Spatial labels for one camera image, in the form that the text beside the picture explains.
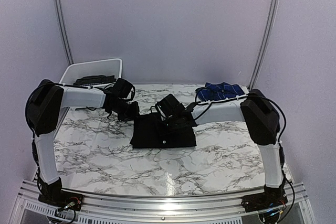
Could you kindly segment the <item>black long sleeve shirt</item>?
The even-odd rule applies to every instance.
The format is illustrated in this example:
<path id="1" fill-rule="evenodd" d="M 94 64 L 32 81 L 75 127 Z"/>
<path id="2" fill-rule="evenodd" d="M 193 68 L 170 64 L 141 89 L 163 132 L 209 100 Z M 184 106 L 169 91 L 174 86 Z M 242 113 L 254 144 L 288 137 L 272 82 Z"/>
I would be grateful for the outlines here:
<path id="1" fill-rule="evenodd" d="M 139 115 L 134 119 L 130 144 L 136 148 L 187 148 L 196 146 L 192 127 L 174 129 L 163 123 L 158 113 Z"/>

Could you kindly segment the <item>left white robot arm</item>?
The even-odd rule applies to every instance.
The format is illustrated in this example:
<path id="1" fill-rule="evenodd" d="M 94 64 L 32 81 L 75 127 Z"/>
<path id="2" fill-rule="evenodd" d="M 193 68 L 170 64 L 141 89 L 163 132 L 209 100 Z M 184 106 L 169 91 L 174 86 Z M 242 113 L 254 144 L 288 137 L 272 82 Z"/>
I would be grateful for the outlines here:
<path id="1" fill-rule="evenodd" d="M 56 168 L 54 138 L 63 108 L 103 109 L 118 120 L 129 121 L 139 115 L 134 100 L 135 86 L 119 78 L 107 88 L 78 87 L 43 80 L 26 102 L 25 118 L 33 134 L 33 154 L 38 166 L 38 186 L 41 194 L 54 205 L 66 202 L 61 179 Z"/>

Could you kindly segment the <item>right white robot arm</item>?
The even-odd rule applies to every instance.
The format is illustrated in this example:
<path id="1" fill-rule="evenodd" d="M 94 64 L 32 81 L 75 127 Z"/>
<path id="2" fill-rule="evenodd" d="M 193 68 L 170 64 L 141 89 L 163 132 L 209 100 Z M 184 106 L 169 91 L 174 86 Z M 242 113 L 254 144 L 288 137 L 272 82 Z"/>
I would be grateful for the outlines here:
<path id="1" fill-rule="evenodd" d="M 196 127 L 215 122 L 244 122 L 251 140 L 258 146 L 265 171 L 260 203 L 271 207 L 281 196 L 286 182 L 284 154 L 279 137 L 280 109 L 258 89 L 223 100 L 194 101 L 184 106 L 169 94 L 157 102 L 162 121 L 172 129 Z"/>

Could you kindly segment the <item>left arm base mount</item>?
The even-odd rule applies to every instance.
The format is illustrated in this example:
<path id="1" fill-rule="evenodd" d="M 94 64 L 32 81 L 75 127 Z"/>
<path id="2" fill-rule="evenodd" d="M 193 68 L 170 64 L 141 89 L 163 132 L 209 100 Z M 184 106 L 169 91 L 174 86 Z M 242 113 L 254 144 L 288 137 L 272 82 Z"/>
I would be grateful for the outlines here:
<path id="1" fill-rule="evenodd" d="M 37 181 L 37 187 L 40 191 L 38 200 L 40 202 L 59 207 L 61 209 L 70 208 L 80 211 L 83 204 L 83 194 L 64 191 L 62 181 L 59 177 L 57 181 L 47 184 L 41 179 Z"/>

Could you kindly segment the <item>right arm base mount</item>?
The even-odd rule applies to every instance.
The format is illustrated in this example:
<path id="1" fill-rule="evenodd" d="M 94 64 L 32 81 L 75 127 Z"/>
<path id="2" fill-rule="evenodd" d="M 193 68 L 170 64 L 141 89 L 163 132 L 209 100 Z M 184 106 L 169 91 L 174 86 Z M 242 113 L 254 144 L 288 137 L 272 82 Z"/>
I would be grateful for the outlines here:
<path id="1" fill-rule="evenodd" d="M 252 212 L 283 206 L 287 202 L 284 185 L 277 188 L 265 185 L 262 193 L 243 196 L 241 206 L 246 212 Z"/>

